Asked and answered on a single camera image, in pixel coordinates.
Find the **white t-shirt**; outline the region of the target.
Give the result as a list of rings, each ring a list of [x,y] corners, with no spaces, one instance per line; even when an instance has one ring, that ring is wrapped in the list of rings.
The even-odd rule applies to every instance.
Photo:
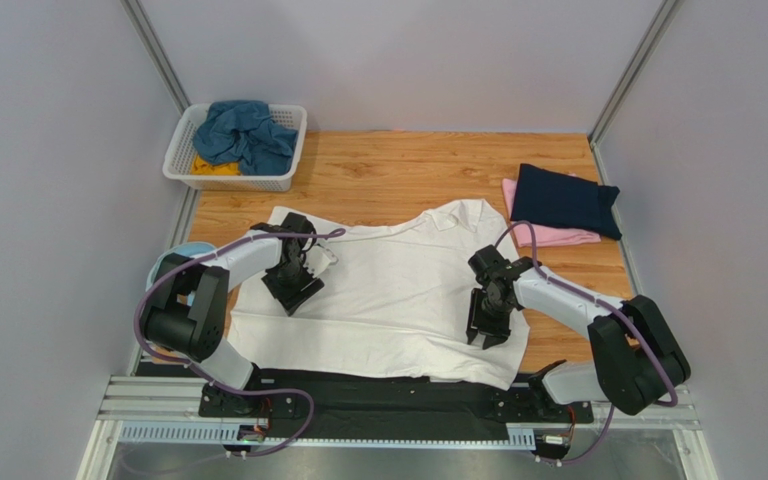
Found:
[[[529,325],[511,316],[511,335],[483,348],[466,325],[475,276],[469,258],[497,246],[505,218],[482,199],[456,200],[392,226],[350,226],[329,242],[337,263],[323,289],[287,314],[260,277],[245,281],[227,338],[263,369],[370,378],[426,377],[509,387],[525,353]]]

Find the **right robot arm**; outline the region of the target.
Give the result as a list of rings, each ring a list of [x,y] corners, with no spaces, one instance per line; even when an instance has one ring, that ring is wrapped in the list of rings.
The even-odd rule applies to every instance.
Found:
[[[601,295],[554,274],[538,261],[505,259],[489,245],[469,259],[471,292],[466,334],[489,349],[512,339],[514,311],[537,310],[590,344],[589,362],[551,364],[536,375],[536,390],[555,404],[607,402],[626,415],[677,403],[691,367],[657,303],[644,295]]]

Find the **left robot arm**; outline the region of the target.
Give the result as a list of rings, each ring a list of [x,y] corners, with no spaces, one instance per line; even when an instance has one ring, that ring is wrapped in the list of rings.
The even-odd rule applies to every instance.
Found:
[[[323,289],[321,276],[333,262],[324,243],[344,232],[320,233],[306,216],[290,213],[278,225],[256,224],[239,239],[199,256],[167,255],[136,308],[138,343],[153,358],[204,379],[202,417],[312,415],[314,401],[307,392],[264,388],[260,369],[225,338],[228,295],[259,279],[283,312],[294,314]]]

